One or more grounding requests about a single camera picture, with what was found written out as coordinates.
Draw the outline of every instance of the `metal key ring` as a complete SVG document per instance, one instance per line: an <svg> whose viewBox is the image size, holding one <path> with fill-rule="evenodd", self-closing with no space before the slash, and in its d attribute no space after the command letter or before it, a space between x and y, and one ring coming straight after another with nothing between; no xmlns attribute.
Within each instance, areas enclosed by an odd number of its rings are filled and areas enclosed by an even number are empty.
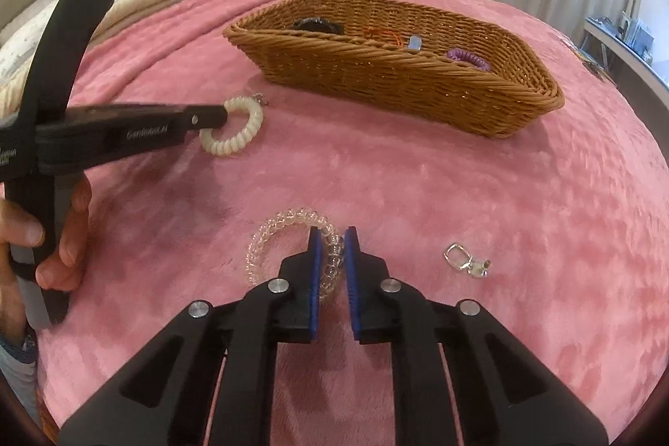
<svg viewBox="0 0 669 446"><path fill-rule="evenodd" d="M456 265L456 263L451 261L450 257L448 256L453 250L459 250L464 255L466 255L467 261L465 261L462 265ZM466 271L471 268L474 256L469 252L467 252L466 249L464 249L461 244L454 242L446 249L446 251L444 251L444 259L446 259L446 262L457 271Z"/></svg>
<svg viewBox="0 0 669 446"><path fill-rule="evenodd" d="M463 253L466 256L467 261L465 261L462 265L457 265L454 261L451 260L449 256L453 250L458 250L459 252ZM456 271L467 271L467 274L469 274L469 276L473 276L474 278L485 278L488 275L490 259L481 261L480 259L474 258L472 254L467 252L466 249L464 249L463 246L457 242L451 244L446 249L446 251L444 251L444 259L446 259L446 262L451 267L456 269Z"/></svg>

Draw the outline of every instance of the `wicker basket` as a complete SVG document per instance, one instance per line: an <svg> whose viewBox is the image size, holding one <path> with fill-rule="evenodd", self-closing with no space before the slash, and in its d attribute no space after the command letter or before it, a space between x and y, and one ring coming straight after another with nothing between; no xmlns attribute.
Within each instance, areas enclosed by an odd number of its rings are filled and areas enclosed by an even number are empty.
<svg viewBox="0 0 669 446"><path fill-rule="evenodd" d="M343 24L345 35L289 29L313 16ZM385 32L366 38L371 28ZM478 135L508 137L564 105L562 90L519 37L428 6L286 0L223 33L271 82L451 123ZM419 52L397 46L397 37L407 44L413 34L423 41ZM445 54L452 48L483 57L493 71L449 60Z"/></svg>

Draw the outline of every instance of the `wrist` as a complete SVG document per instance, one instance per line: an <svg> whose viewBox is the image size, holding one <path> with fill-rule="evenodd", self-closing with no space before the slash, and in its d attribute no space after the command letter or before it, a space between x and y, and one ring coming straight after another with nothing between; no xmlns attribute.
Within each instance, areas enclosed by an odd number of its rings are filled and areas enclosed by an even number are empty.
<svg viewBox="0 0 669 446"><path fill-rule="evenodd" d="M18 282L0 285L0 331L15 346L26 337L26 308L23 306Z"/></svg>

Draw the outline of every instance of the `metal screw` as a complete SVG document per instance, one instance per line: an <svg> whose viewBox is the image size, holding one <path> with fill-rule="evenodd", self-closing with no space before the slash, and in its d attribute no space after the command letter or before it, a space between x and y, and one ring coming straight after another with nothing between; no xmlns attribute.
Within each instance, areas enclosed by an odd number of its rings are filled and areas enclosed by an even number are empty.
<svg viewBox="0 0 669 446"><path fill-rule="evenodd" d="M272 291L272 293L283 293L288 291L289 287L289 281L283 278L274 278L267 284L267 288Z"/></svg>
<svg viewBox="0 0 669 446"><path fill-rule="evenodd" d="M394 278L386 278L380 283L380 288L386 293L397 293L402 289L402 282Z"/></svg>
<svg viewBox="0 0 669 446"><path fill-rule="evenodd" d="M204 318L209 313L209 305L205 301L193 301L188 307L192 318Z"/></svg>
<svg viewBox="0 0 669 446"><path fill-rule="evenodd" d="M460 311L465 316L475 316L481 312L481 306L476 301L471 301L467 299L460 303Z"/></svg>

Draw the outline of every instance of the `keyring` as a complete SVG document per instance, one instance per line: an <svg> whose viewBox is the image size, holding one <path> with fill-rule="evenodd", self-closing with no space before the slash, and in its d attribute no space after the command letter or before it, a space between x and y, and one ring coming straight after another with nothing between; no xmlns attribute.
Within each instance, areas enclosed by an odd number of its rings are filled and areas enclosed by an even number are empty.
<svg viewBox="0 0 669 446"><path fill-rule="evenodd" d="M255 93L251 97L234 97L225 101L223 106L228 113L245 110L249 114L249 121L245 128L227 140L216 140L212 136L211 129L202 129L200 131L202 149L222 158L243 150L260 131L263 120L261 104L267 104L261 93Z"/></svg>
<svg viewBox="0 0 669 446"><path fill-rule="evenodd" d="M467 260L462 264L458 265L454 261L451 260L450 253L453 252L454 250L458 250L459 252L463 253ZM466 251L466 249L463 248L463 245L458 244L457 242L454 242L451 244L445 251L444 251L444 259L446 259L446 262L456 269L456 271L467 271L467 274L469 276L473 276L474 278L485 278L488 275L488 268L490 267L490 259L487 259L486 261L481 261L479 259L476 259L472 254Z"/></svg>

